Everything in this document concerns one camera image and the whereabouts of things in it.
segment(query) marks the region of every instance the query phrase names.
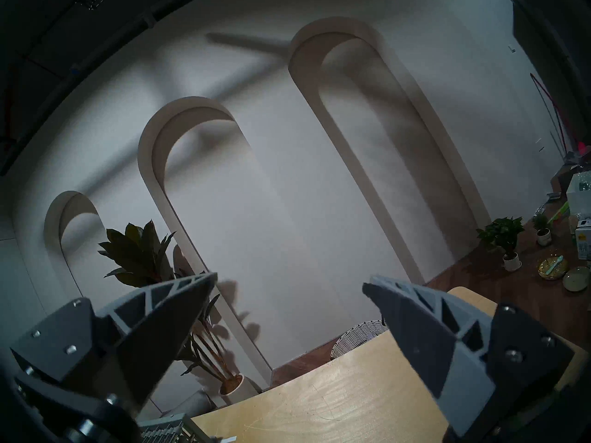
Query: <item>white flower pot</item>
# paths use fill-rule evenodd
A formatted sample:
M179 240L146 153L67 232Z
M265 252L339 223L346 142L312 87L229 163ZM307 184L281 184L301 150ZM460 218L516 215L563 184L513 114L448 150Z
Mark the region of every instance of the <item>white flower pot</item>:
M238 387L230 393L222 394L222 391L220 390L220 397L222 397L223 401L228 405L233 405L234 403L238 403L258 395L258 392L252 386L250 380L243 374L241 374L240 377L242 378L242 381L240 381Z
M546 234L540 235L539 232L543 231L546 231ZM548 246L552 242L552 234L550 233L550 229L538 230L536 235L538 236L538 244L540 246Z
M515 258L507 260L505 257L507 255L503 255L503 266L507 271L515 271L521 267L521 261L519 260L519 255L515 254Z

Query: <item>dark wood floor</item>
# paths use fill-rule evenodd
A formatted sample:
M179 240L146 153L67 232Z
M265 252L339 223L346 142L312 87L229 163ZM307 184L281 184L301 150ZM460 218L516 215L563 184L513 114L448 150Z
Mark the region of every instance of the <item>dark wood floor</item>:
M548 204L548 218L565 201L562 198ZM494 302L513 303L552 332L589 350L589 291L570 293L563 287L561 280L545 281L536 271L539 261L551 253L563 254L570 268L586 264L577 258L577 249L572 244L567 220L564 219L554 226L553 243L545 248L536 242L534 228L528 222L525 231L519 235L517 252L522 266L519 270L508 273L502 267L501 252L487 252L479 246L426 285L446 292L454 287L464 286ZM335 341L276 368L271 387L286 383L329 362Z

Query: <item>dark ceiling panel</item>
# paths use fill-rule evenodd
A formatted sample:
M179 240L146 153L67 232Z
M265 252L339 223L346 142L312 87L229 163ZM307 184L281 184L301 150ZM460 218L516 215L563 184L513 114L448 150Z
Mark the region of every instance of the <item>dark ceiling panel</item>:
M189 1L104 0L90 11L72 0L0 0L0 174L92 70Z

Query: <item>plate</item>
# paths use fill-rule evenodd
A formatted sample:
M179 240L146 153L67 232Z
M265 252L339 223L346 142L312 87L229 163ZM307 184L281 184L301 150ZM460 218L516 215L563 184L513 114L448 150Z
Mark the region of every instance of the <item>plate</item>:
M584 291L589 283L589 268L586 266L573 268L565 274L562 283L569 292Z
M554 281L556 279L562 278L562 276L568 271L569 263L566 261L566 259L563 259L563 261L556 265L552 272L547 275L546 270L549 270L557 260L557 255L551 255L547 259L544 259L538 263L538 274L542 279L545 279L546 281Z

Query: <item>spoon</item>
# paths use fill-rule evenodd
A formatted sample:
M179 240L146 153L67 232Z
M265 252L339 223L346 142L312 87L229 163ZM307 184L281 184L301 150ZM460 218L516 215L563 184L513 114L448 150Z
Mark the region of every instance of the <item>spoon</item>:
M563 260L564 260L564 256L558 257L558 259L552 264L552 266L550 268L548 268L548 271L546 272L546 276L548 276L551 272L553 272L554 268L556 268L556 265L558 265Z

